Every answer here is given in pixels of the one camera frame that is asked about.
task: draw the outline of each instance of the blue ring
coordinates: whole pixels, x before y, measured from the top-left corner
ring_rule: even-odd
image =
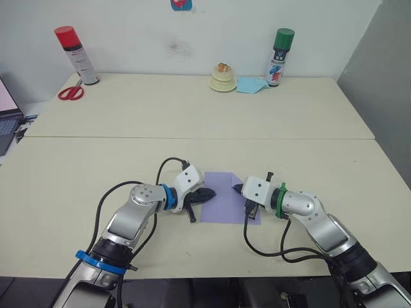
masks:
[[[76,258],[81,259],[87,264],[93,265],[101,270],[109,271],[110,273],[113,273],[113,274],[124,275],[127,271],[127,269],[125,268],[118,268],[117,266],[102,263],[99,260],[93,259],[89,255],[87,255],[83,250],[77,251]]]
[[[168,188],[166,184],[160,184],[160,186],[164,187],[164,190],[167,194],[167,207],[166,210],[171,210],[173,208],[173,204],[175,203],[175,199],[173,198],[173,194],[171,193],[171,189]]]

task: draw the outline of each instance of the can label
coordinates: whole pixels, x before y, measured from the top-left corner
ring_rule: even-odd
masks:
[[[92,85],[98,81],[97,73],[83,47],[66,51],[66,54],[85,85]]]
[[[287,52],[288,51],[284,49],[273,50],[272,56],[270,58],[270,63],[268,64],[267,75],[265,77],[269,85],[276,86],[280,83]]]

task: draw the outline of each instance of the laptop screen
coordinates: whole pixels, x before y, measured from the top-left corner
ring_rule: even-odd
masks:
[[[6,86],[0,79],[0,113],[8,110],[18,109]]]

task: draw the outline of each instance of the floor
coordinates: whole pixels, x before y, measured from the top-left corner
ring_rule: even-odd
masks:
[[[411,291],[410,273],[396,273],[395,277]],[[61,282],[0,277],[0,308],[48,308]],[[338,292],[330,277],[126,280],[123,303],[131,304],[130,308],[287,308],[280,298],[282,292],[305,295],[309,308],[338,307]],[[352,298],[350,304],[356,307]]]

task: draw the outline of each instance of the spray can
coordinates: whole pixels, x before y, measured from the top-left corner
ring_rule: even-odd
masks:
[[[268,63],[267,75],[265,77],[270,87],[276,87],[280,83],[287,53],[291,49],[294,34],[294,31],[288,28],[277,30],[270,63]]]
[[[94,85],[99,82],[96,71],[94,70],[87,53],[83,48],[73,27],[64,26],[54,30],[60,44],[71,64],[82,79],[85,85]]]

